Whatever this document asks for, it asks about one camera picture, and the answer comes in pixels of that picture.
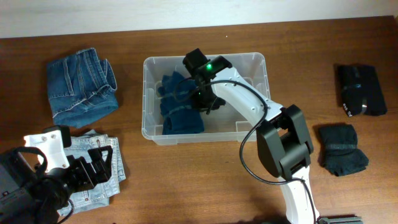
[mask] dark blue garment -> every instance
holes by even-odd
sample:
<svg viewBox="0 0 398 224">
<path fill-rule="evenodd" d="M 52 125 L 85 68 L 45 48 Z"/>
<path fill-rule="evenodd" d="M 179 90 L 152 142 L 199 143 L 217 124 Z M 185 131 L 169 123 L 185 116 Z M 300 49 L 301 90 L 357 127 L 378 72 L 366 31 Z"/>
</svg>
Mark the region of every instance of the dark blue garment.
<svg viewBox="0 0 398 224">
<path fill-rule="evenodd" d="M 192 109 L 191 100 L 181 103 L 175 101 L 174 88 L 183 79 L 178 72 L 173 72 L 172 76 L 164 75 L 162 86 L 157 89 L 162 96 L 160 112 L 164 119 L 163 134 L 196 134 L 205 130 L 199 111 Z M 177 90 L 177 98 L 185 98 L 196 87 L 194 80 L 184 81 Z"/>
<path fill-rule="evenodd" d="M 75 128 L 91 124 L 119 108 L 114 73 L 94 48 L 47 65 L 47 94 L 54 124 Z"/>
</svg>

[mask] jeans pocket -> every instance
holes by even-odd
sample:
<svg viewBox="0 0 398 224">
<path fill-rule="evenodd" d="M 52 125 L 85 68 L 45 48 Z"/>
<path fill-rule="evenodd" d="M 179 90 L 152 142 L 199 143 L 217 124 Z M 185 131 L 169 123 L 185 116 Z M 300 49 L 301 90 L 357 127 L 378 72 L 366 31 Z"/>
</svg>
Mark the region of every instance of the jeans pocket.
<svg viewBox="0 0 398 224">
<path fill-rule="evenodd" d="M 47 67 L 47 94 L 49 99 L 75 95 L 66 58 Z"/>
</svg>

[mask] dark blue denim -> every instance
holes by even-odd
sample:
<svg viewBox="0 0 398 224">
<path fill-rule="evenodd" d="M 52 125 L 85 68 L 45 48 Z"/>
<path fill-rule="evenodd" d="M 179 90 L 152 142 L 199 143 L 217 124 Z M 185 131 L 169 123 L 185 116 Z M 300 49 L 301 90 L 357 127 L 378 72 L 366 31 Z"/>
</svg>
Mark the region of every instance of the dark blue denim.
<svg viewBox="0 0 398 224">
<path fill-rule="evenodd" d="M 47 65 L 47 94 L 54 124 L 81 128 L 119 108 L 116 80 L 108 60 L 94 48 Z"/>
</svg>

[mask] folded clothing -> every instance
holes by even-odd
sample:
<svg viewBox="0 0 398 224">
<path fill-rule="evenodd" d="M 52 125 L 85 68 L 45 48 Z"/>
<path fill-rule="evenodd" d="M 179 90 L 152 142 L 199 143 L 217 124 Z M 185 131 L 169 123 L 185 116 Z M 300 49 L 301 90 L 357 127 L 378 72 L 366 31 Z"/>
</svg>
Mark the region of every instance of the folded clothing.
<svg viewBox="0 0 398 224">
<path fill-rule="evenodd" d="M 94 48 L 47 65 L 47 94 L 54 124 L 81 128 L 119 108 L 116 79 Z"/>
<path fill-rule="evenodd" d="M 87 150 L 103 146 L 111 146 L 113 149 L 111 158 L 112 176 L 106 183 L 97 184 L 94 189 L 73 193 L 70 199 L 75 206 L 74 213 L 108 206 L 109 198 L 120 193 L 119 183 L 126 179 L 126 175 L 117 138 L 109 138 L 106 134 L 98 134 L 91 130 L 81 137 L 72 137 L 72 145 L 64 149 L 66 156 L 72 155 L 75 158 L 83 156 L 87 162 L 91 162 Z M 104 160 L 107 155 L 108 152 L 103 152 Z M 69 214 L 70 210 L 71 205 L 61 208 L 58 213 L 65 216 Z"/>
<path fill-rule="evenodd" d="M 323 165 L 336 176 L 354 174 L 366 169 L 369 159 L 357 148 L 358 138 L 352 125 L 335 125 L 319 129 L 325 146 Z"/>
<path fill-rule="evenodd" d="M 376 69 L 369 65 L 338 67 L 341 97 L 348 116 L 387 113 L 387 106 L 377 79 Z"/>
<path fill-rule="evenodd" d="M 157 89 L 160 100 L 160 113 L 163 116 L 163 134 L 196 134 L 205 130 L 203 120 L 198 110 L 192 108 L 192 100 L 177 102 L 174 98 L 174 89 L 183 81 L 184 77 L 178 72 L 172 76 L 164 75 L 162 86 Z M 177 98 L 184 99 L 196 88 L 194 80 L 185 80 L 178 86 Z"/>
</svg>

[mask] wood grain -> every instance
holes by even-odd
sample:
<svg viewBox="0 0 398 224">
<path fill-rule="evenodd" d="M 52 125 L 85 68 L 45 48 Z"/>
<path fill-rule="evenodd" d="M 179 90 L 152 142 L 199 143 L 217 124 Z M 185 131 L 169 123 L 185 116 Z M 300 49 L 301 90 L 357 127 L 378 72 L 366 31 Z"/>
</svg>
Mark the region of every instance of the wood grain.
<svg viewBox="0 0 398 224">
<path fill-rule="evenodd" d="M 365 223 L 398 219 L 398 28 L 392 16 L 1 39 L 1 151 L 52 125 L 45 64 L 87 47 L 111 62 L 120 109 L 72 131 L 79 135 L 93 128 L 118 137 L 127 180 L 110 206 L 76 214 L 67 223 L 236 223 L 284 215 L 280 189 L 246 173 L 238 142 L 158 146 L 142 137 L 143 61 L 197 47 L 206 54 L 265 56 L 272 99 L 296 104 L 307 119 L 315 146 L 311 185 L 322 215 L 356 214 Z M 385 116 L 345 115 L 336 63 L 376 66 L 389 109 Z M 359 148 L 370 159 L 365 171 L 335 177 L 320 167 L 317 128 L 330 123 L 354 125 Z M 256 173 L 270 178 L 254 143 L 245 156 Z"/>
</svg>

